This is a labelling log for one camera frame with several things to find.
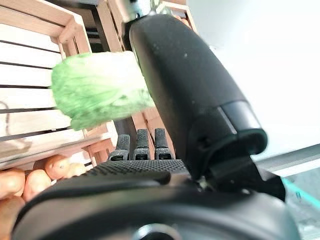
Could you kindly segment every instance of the light wood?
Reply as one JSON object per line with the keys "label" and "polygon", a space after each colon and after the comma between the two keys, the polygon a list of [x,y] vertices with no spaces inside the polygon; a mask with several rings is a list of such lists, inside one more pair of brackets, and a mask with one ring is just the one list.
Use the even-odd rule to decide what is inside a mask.
{"label": "light wood", "polygon": [[183,4],[178,4],[174,2],[169,2],[169,1],[162,1],[162,3],[167,6],[168,8],[174,9],[174,10],[183,10],[186,11],[189,7]]}
{"label": "light wood", "polygon": [[122,23],[125,22],[126,19],[121,14],[121,11],[119,9],[119,5],[117,4],[117,0],[107,0],[107,5],[113,15],[113,19],[115,22],[115,27],[118,32],[118,35],[121,36],[122,35]]}
{"label": "light wood", "polygon": [[[72,136],[73,139],[72,138],[67,139],[68,135],[65,133],[66,131],[72,131],[73,134],[77,133],[78,136],[74,135]],[[90,146],[91,144],[94,144],[101,140],[110,138],[110,135],[105,133],[100,136],[83,139],[84,136],[81,131],[77,131],[77,132],[73,130],[66,130],[66,131],[63,131],[63,134],[61,134],[62,132],[56,132],[55,134],[58,134],[58,133],[60,134],[55,136],[52,135],[53,133],[35,136],[37,137],[37,141],[35,142],[34,142],[34,139],[27,138],[26,141],[30,140],[31,143],[34,142],[35,144],[37,144],[37,146],[33,144],[31,148],[25,149],[25,151],[17,153],[16,155],[0,158],[0,169],[12,168],[15,166],[19,166],[21,164],[27,164],[34,161],[42,160],[57,154],[69,157],[71,153],[72,154],[78,153],[82,151],[82,148]],[[0,142],[0,156],[3,154],[1,152],[1,149],[2,149],[1,146],[6,146],[4,145],[4,143],[6,142]]]}
{"label": "light wood", "polygon": [[63,50],[64,50],[64,52],[65,52],[65,55],[66,55],[67,57],[78,54],[77,48],[76,48],[76,45],[75,45],[73,39],[70,40],[70,41],[67,41],[67,42],[66,42],[65,44],[63,44],[62,46],[63,46]]}
{"label": "light wood", "polygon": [[66,26],[73,13],[44,0],[0,0],[0,5]]}
{"label": "light wood", "polygon": [[61,129],[70,126],[70,118],[60,110],[1,113],[0,137]]}
{"label": "light wood", "polygon": [[0,62],[25,64],[46,68],[53,68],[62,60],[59,53],[2,42],[0,42],[0,53]]}
{"label": "light wood", "polygon": [[150,107],[143,111],[143,115],[147,121],[150,121],[155,118],[159,118],[159,112],[156,107]]}
{"label": "light wood", "polygon": [[80,31],[81,28],[81,24],[76,22],[76,19],[73,17],[59,35],[59,42],[65,44],[67,41],[72,41],[76,32]]}
{"label": "light wood", "polygon": [[108,139],[104,139],[104,140],[101,140],[101,141],[98,141],[96,143],[91,144],[90,148],[91,148],[92,153],[95,154],[97,152],[100,152],[100,151],[106,150],[106,149],[108,149],[109,152],[112,152],[115,147],[113,146],[111,139],[108,138]]}
{"label": "light wood", "polygon": [[121,52],[121,44],[111,17],[110,10],[105,0],[100,0],[96,7],[103,31],[105,32],[107,42],[111,52]]}
{"label": "light wood", "polygon": [[51,72],[50,69],[0,64],[0,85],[47,87],[51,85]]}
{"label": "light wood", "polygon": [[91,29],[96,28],[95,19],[91,9],[84,9],[84,8],[78,8],[78,7],[64,7],[64,8],[68,9],[73,13],[80,15],[83,19],[84,26],[86,28],[91,28]]}
{"label": "light wood", "polygon": [[183,0],[182,1],[180,0],[162,1],[162,3],[166,5],[168,8],[171,8],[176,11],[184,12],[184,14],[186,15],[186,20],[189,22],[192,30],[197,34],[198,31],[196,28],[195,21],[191,15],[190,8],[186,5],[186,3],[179,3],[179,2],[183,2]]}
{"label": "light wood", "polygon": [[14,140],[0,141],[0,162],[3,163],[5,161],[24,158],[36,153],[63,147],[66,144],[79,141],[83,138],[84,135],[82,131],[69,129]]}
{"label": "light wood", "polygon": [[50,22],[46,22],[17,11],[12,11],[2,6],[0,6],[0,23],[30,30],[40,34],[46,34],[53,37],[57,37],[64,29],[61,26],[54,25]]}
{"label": "light wood", "polygon": [[175,3],[175,4],[182,4],[182,5],[187,4],[187,0],[167,0],[167,2],[171,2],[171,3]]}
{"label": "light wood", "polygon": [[51,89],[0,88],[0,109],[38,109],[55,106]]}
{"label": "light wood", "polygon": [[189,22],[192,30],[193,30],[196,34],[198,34],[198,31],[197,31],[197,27],[196,27],[194,18],[193,18],[192,15],[191,15],[191,12],[190,12],[190,8],[189,8],[189,7],[186,9],[186,16],[187,16],[187,20],[188,20],[188,22]]}
{"label": "light wood", "polygon": [[59,52],[48,35],[5,24],[0,24],[0,40]]}
{"label": "light wood", "polygon": [[92,51],[82,17],[78,14],[74,14],[74,19],[75,22],[81,26],[79,30],[74,34],[74,39],[78,51],[80,54],[91,53]]}

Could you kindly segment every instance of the potato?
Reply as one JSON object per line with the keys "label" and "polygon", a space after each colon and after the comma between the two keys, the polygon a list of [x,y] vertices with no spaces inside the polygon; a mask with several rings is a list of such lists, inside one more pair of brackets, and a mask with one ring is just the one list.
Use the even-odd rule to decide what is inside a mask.
{"label": "potato", "polygon": [[69,159],[62,155],[47,158],[44,169],[51,179],[63,178],[69,170]]}
{"label": "potato", "polygon": [[20,169],[0,171],[0,200],[11,196],[20,197],[25,181],[25,172]]}
{"label": "potato", "polygon": [[65,179],[69,179],[73,176],[80,176],[86,172],[86,166],[82,163],[71,163],[69,167],[69,171],[64,176]]}
{"label": "potato", "polygon": [[190,24],[187,19],[181,18],[181,21],[190,28]]}
{"label": "potato", "polygon": [[20,209],[25,201],[19,196],[0,200],[0,240],[9,240]]}
{"label": "potato", "polygon": [[51,186],[51,179],[42,169],[32,171],[25,181],[23,199],[28,202]]}

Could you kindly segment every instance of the teal edge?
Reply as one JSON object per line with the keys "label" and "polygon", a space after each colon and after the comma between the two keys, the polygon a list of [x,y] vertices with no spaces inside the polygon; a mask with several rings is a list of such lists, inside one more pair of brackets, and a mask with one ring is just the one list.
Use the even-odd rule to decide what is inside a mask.
{"label": "teal edge", "polygon": [[303,191],[301,188],[294,185],[292,182],[290,182],[287,179],[282,178],[282,182],[284,186],[291,191],[299,192],[302,199],[306,200],[310,204],[312,204],[314,207],[320,210],[320,201],[316,199],[315,197],[311,196],[309,193]]}

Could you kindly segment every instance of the lettuce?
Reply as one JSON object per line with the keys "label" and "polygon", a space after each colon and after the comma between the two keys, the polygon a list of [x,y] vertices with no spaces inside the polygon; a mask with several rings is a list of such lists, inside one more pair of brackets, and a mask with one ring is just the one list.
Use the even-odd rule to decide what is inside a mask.
{"label": "lettuce", "polygon": [[67,57],[53,68],[51,80],[56,106],[71,118],[75,130],[154,106],[131,51]]}

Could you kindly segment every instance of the white wall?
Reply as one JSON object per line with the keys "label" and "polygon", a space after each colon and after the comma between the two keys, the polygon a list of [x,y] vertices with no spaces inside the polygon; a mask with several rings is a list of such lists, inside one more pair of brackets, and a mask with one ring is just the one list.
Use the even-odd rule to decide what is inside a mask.
{"label": "white wall", "polygon": [[320,143],[320,1],[188,0],[269,137],[259,160]]}

